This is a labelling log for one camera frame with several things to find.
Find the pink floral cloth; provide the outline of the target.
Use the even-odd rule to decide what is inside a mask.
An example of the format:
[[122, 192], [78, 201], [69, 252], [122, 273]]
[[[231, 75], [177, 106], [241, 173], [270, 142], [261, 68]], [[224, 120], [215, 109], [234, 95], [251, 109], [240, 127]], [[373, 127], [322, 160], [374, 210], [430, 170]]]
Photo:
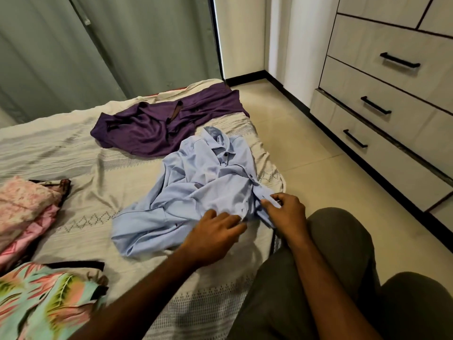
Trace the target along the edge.
[[0, 187], [0, 252], [5, 250], [48, 207], [62, 198], [59, 188], [15, 176]]

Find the plain pink cloth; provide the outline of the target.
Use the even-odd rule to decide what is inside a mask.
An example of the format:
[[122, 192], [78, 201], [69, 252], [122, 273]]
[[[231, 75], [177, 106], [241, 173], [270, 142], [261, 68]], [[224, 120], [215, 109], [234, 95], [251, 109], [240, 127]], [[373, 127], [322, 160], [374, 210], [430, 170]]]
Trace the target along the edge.
[[56, 220], [60, 207], [50, 205], [19, 236], [0, 252], [0, 273], [30, 261], [42, 236]]

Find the person's olive trousers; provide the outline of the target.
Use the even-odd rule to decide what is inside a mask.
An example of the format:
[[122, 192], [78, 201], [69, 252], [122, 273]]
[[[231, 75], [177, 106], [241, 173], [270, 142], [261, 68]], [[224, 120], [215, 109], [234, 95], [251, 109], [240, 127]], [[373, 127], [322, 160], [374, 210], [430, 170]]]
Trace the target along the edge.
[[[308, 218], [314, 243], [360, 312], [385, 340], [453, 340], [453, 296], [437, 281], [401, 272], [380, 284], [371, 235], [348, 211]], [[290, 248], [258, 269], [228, 340], [319, 340]]]

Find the person's left hand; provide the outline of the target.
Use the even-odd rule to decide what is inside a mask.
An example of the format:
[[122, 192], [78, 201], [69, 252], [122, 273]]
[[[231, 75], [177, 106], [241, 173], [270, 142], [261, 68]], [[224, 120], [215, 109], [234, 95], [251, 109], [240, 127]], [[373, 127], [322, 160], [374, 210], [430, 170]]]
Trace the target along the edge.
[[177, 249], [193, 269], [211, 265], [223, 259], [237, 241], [211, 241], [202, 238], [202, 217]]

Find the person's right hand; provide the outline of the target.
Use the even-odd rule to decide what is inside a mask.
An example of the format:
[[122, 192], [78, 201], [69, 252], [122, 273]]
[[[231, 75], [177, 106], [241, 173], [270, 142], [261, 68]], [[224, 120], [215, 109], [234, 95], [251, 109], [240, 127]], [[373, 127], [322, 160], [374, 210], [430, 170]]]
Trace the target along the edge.
[[275, 200], [281, 205], [279, 219], [271, 220], [271, 222], [284, 236], [291, 248], [302, 248], [309, 242], [305, 206], [298, 197], [286, 193], [277, 193], [272, 194], [269, 199], [263, 200]]

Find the grey-green curtain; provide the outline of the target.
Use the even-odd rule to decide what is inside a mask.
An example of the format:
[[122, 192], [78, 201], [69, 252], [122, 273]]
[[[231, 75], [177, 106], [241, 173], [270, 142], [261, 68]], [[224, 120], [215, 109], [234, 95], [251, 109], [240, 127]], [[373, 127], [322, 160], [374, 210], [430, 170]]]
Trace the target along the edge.
[[0, 129], [222, 78], [212, 0], [0, 0]]

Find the beige patterned bed sheet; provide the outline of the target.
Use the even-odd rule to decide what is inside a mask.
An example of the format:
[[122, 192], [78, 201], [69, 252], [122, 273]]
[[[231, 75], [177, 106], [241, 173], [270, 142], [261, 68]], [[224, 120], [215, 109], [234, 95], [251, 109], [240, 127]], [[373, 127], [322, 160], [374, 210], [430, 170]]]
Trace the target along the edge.
[[[111, 101], [0, 129], [0, 186], [14, 176], [71, 180], [71, 191], [57, 220], [32, 258], [38, 263], [105, 263], [109, 280], [106, 304], [166, 259], [171, 251], [124, 258], [110, 239], [114, 215], [150, 191], [161, 172], [162, 159], [104, 149], [90, 131], [101, 113], [113, 115], [139, 102], [176, 101], [216, 83], [225, 86], [219, 79], [204, 80], [151, 97]], [[145, 339], [226, 339], [258, 267], [269, 257], [272, 239], [273, 231], [261, 221], [249, 223], [224, 259], [198, 270], [184, 283]]]

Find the light blue button-up shirt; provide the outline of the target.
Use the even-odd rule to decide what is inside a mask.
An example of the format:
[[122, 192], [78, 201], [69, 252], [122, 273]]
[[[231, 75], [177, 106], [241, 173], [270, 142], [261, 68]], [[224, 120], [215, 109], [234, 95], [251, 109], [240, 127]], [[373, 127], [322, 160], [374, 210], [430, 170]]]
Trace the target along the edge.
[[125, 258], [171, 250], [210, 209], [275, 228], [261, 205], [267, 199], [280, 208], [271, 200], [273, 193], [259, 182], [246, 139], [206, 126], [163, 158], [161, 174], [146, 196], [113, 217], [111, 240]]

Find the black cloth strip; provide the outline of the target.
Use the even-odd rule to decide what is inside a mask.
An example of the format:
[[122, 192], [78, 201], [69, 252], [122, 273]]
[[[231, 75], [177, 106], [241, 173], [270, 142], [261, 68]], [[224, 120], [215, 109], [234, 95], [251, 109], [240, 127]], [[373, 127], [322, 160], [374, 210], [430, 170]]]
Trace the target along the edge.
[[57, 263], [45, 263], [51, 269], [76, 269], [76, 268], [89, 268], [104, 271], [105, 263], [101, 261], [65, 261]]

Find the person's left forearm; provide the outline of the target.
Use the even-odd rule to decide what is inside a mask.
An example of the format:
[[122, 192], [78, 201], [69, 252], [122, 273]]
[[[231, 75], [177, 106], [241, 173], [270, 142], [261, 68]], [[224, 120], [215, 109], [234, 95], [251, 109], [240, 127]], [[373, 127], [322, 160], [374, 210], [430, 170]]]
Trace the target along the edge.
[[95, 314], [68, 340], [142, 340], [196, 269], [193, 256], [178, 249], [124, 295]]

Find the tropical leaf print garment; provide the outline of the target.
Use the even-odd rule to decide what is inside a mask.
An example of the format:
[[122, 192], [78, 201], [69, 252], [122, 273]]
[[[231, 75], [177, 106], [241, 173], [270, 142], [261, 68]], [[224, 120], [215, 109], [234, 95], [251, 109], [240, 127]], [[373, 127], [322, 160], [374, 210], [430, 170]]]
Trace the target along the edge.
[[0, 340], [67, 340], [105, 304], [108, 284], [97, 269], [20, 265], [0, 276]]

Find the purple garment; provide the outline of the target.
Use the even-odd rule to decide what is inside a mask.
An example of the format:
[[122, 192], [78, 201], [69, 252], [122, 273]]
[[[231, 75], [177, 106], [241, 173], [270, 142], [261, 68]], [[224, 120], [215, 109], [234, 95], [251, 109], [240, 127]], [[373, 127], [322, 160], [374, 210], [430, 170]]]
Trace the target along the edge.
[[114, 115], [101, 113], [90, 135], [102, 148], [154, 158], [176, 151], [199, 126], [235, 113], [250, 116], [239, 91], [219, 82], [175, 101], [139, 102]]

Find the black vertical frame post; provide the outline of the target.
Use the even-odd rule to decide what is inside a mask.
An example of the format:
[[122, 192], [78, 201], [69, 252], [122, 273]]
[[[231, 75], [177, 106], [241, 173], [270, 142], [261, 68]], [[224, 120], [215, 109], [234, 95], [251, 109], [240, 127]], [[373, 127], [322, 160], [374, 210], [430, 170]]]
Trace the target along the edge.
[[213, 30], [213, 35], [214, 35], [214, 42], [216, 45], [219, 71], [220, 71], [221, 79], [225, 81], [226, 79], [225, 79], [225, 75], [224, 75], [224, 67], [223, 67], [223, 61], [222, 61], [222, 50], [221, 50], [220, 36], [219, 36], [219, 31], [218, 31], [218, 19], [217, 19], [215, 0], [208, 0], [208, 7], [209, 7], [211, 21], [212, 21], [212, 30]]

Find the light wood drawer cabinet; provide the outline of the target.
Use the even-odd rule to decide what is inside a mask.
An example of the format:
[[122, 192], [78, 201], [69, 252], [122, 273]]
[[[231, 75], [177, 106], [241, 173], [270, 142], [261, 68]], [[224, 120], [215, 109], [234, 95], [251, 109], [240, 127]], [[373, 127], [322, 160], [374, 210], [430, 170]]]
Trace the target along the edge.
[[453, 231], [453, 0], [339, 0], [311, 113]]

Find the dark patterned cloth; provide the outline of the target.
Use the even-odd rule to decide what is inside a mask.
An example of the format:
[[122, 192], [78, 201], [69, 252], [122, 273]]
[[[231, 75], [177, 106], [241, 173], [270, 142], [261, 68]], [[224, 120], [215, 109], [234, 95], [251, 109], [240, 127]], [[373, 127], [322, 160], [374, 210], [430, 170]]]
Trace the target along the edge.
[[54, 195], [55, 205], [62, 207], [65, 200], [71, 192], [71, 180], [65, 178], [61, 180], [29, 180], [35, 184], [41, 185], [49, 189]]

